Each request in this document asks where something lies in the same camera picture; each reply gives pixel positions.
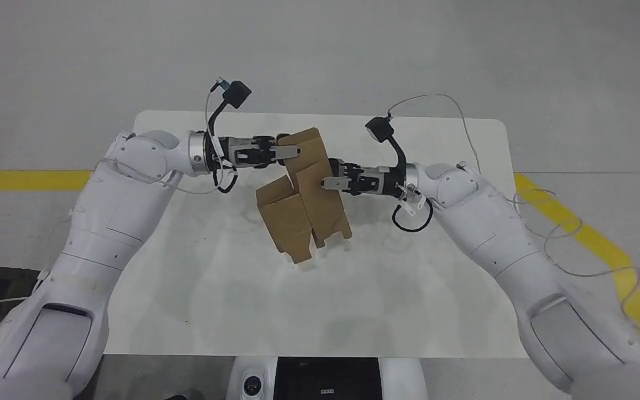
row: black cable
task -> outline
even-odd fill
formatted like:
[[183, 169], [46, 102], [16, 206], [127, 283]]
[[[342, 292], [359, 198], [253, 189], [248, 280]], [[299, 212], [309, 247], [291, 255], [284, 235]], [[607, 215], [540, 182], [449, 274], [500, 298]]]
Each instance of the black cable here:
[[[215, 90], [216, 85], [214, 85], [213, 88], [211, 88], [211, 91]], [[211, 148], [213, 147], [213, 142], [211, 140], [211, 138], [213, 136], [215, 136], [215, 130], [214, 130], [214, 125], [216, 123], [216, 119], [218, 118], [218, 116], [222, 113], [222, 110], [224, 110], [224, 108], [228, 105], [229, 103], [227, 103], [227, 101], [223, 101], [222, 103], [220, 103], [220, 105], [218, 106], [218, 108], [216, 108], [216, 110], [213, 112], [213, 114], [211, 114], [211, 117], [209, 118], [209, 122], [207, 123], [207, 125], [209, 126], [209, 135], [207, 136], [207, 140], [209, 140], [209, 142], [211, 142]], [[224, 155], [221, 154], [218, 156], [218, 165], [220, 167], [220, 169], [224, 170], [224, 164], [223, 161], [225, 160]], [[218, 184], [218, 174], [216, 171], [213, 171], [213, 183], [216, 185], [216, 187], [218, 188], [218, 191], [220, 191], [220, 193], [223, 194], [227, 194], [231, 191], [231, 189], [233, 189], [233, 187], [236, 185], [236, 181], [238, 180], [238, 169], [236, 168], [235, 165], [231, 164], [231, 170], [234, 172], [233, 178], [231, 179], [231, 183], [229, 183], [229, 185], [225, 188], [220, 187]]]
[[427, 198], [426, 203], [429, 205], [429, 217], [427, 218], [427, 221], [424, 224], [422, 224], [422, 226], [420, 226], [419, 228], [415, 228], [415, 229], [405, 228], [404, 226], [398, 223], [398, 220], [396, 219], [396, 217], [398, 215], [398, 211], [400, 211], [400, 208], [402, 208], [400, 204], [398, 204], [396, 206], [396, 209], [393, 210], [393, 214], [391, 214], [391, 221], [398, 229], [400, 229], [403, 232], [409, 232], [409, 233], [420, 232], [421, 230], [423, 230], [429, 225], [429, 223], [431, 222], [431, 218], [433, 217], [433, 204], [431, 203], [431, 200]]

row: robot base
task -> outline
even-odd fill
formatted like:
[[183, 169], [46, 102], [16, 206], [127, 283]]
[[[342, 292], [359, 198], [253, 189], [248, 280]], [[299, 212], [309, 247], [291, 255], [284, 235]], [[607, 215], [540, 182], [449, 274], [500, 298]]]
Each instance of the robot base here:
[[427, 400], [417, 358], [237, 357], [227, 400]]

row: cardboard box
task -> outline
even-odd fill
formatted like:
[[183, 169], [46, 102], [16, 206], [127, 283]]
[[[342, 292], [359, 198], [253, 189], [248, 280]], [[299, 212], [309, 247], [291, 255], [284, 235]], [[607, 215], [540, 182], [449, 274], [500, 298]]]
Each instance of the cardboard box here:
[[329, 158], [316, 128], [281, 138], [278, 144], [296, 145], [300, 154], [285, 160], [291, 177], [281, 177], [256, 191], [258, 210], [276, 248], [298, 264], [311, 258], [310, 236], [318, 248], [336, 232], [352, 236], [340, 193], [324, 190], [322, 179], [331, 176]]

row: black panel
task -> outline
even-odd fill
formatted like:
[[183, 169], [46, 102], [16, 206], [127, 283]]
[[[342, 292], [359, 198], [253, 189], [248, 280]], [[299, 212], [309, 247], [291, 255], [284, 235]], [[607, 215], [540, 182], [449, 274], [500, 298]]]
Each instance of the black panel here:
[[377, 358], [278, 358], [274, 400], [382, 400]]

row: silver joint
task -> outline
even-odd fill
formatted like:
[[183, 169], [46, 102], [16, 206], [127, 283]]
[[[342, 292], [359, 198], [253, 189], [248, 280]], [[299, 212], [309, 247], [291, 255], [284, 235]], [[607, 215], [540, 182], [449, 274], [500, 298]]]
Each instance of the silver joint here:
[[189, 161], [196, 175], [208, 175], [206, 155], [204, 154], [204, 132], [189, 134]]

